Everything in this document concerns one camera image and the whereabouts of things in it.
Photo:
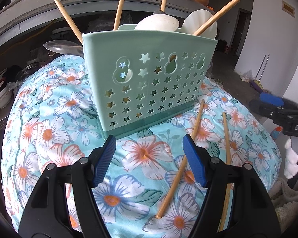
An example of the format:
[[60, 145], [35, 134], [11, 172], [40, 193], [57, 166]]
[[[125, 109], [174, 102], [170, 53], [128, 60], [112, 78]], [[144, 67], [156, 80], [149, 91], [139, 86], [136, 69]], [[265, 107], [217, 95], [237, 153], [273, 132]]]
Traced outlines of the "white gloved hand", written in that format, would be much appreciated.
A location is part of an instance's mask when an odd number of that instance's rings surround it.
[[293, 178], [298, 174], [298, 137], [290, 136], [285, 145], [285, 167], [286, 179]]

